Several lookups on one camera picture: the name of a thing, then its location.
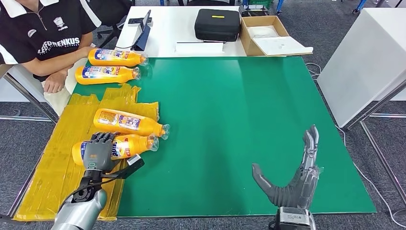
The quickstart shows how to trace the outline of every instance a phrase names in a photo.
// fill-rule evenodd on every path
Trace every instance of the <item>yellow plastic bag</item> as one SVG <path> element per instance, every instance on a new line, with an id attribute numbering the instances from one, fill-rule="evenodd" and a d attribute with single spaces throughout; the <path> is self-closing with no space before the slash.
<path id="1" fill-rule="evenodd" d="M 73 162 L 72 146 L 87 140 L 98 130 L 93 117 L 98 108 L 110 108 L 139 114 L 158 120 L 158 102 L 136 103 L 140 88 L 123 84 L 121 88 L 107 88 L 101 102 L 95 95 L 72 95 L 60 117 L 14 220 L 35 221 L 54 219 L 62 201 L 75 189 L 83 176 L 83 166 Z M 126 167 L 121 161 L 113 170 Z M 103 184 L 108 194 L 101 220 L 115 220 L 120 204 L 124 180 Z"/>

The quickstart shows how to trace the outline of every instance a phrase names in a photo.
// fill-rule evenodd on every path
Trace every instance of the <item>white cloth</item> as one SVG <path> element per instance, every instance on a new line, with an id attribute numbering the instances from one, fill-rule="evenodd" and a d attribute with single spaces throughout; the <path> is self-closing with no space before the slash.
<path id="1" fill-rule="evenodd" d="M 82 58 L 77 61 L 72 68 L 68 70 L 68 76 L 65 80 L 65 87 L 57 93 L 47 93 L 44 92 L 45 100 L 48 101 L 49 105 L 55 110 L 58 116 L 61 116 L 64 108 L 69 102 L 70 96 L 76 86 L 75 71 L 79 66 L 86 65 L 88 61 L 87 58 Z"/>

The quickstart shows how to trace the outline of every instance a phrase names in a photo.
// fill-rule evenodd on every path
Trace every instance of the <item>green tabletop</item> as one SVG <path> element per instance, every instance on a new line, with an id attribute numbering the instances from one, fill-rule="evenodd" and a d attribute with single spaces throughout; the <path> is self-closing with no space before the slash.
<path id="1" fill-rule="evenodd" d="M 142 88 L 139 102 L 159 101 L 171 134 L 126 179 L 118 216 L 275 214 L 251 164 L 285 186 L 312 124 L 324 172 L 310 210 L 376 211 L 301 57 L 151 58 L 142 74 L 129 84 Z M 107 87 L 119 86 L 78 84 L 74 92 L 101 99 Z"/>

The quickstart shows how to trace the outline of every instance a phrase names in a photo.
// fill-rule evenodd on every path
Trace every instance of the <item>logo on shirt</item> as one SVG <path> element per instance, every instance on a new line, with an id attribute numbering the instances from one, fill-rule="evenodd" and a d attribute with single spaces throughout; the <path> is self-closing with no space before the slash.
<path id="1" fill-rule="evenodd" d="M 28 37 L 32 37 L 35 32 L 37 32 L 37 30 L 28 31 Z"/>
<path id="2" fill-rule="evenodd" d="M 79 46 L 80 39 L 78 37 L 65 38 L 57 42 L 46 41 L 42 44 L 41 49 L 38 50 L 38 54 L 46 54 L 52 47 L 69 47 Z"/>
<path id="3" fill-rule="evenodd" d="M 57 27 L 59 27 L 58 31 L 61 31 L 61 30 L 64 30 L 64 29 L 67 29 L 67 28 L 68 28 L 67 26 L 65 26 L 65 23 L 63 22 L 63 20 L 62 20 L 61 17 L 55 18 L 55 19 L 54 19 L 54 23 L 55 23 L 55 25 L 56 25 Z"/>

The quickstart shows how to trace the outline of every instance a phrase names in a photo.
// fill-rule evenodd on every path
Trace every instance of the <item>plastic bottle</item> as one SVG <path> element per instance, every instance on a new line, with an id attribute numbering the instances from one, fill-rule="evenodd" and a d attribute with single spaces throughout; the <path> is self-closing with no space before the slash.
<path id="1" fill-rule="evenodd" d="M 113 109 L 98 109 L 93 123 L 108 132 L 120 132 L 148 136 L 154 134 L 168 139 L 170 125 L 161 125 L 149 117 L 139 116 Z"/>
<path id="2" fill-rule="evenodd" d="M 85 148 L 90 141 L 78 142 L 72 147 L 73 161 L 83 165 Z M 113 142 L 112 160 L 125 159 L 141 154 L 147 150 L 157 151 L 159 140 L 154 135 L 142 137 L 136 134 L 117 136 Z"/>
<path id="3" fill-rule="evenodd" d="M 110 49 L 93 49 L 89 53 L 89 62 L 94 66 L 128 66 L 147 65 L 148 56 L 134 51 Z"/>
<path id="4" fill-rule="evenodd" d="M 138 67 L 130 69 L 124 66 L 80 66 L 76 69 L 76 81 L 82 85 L 101 83 L 125 83 L 141 78 Z"/>

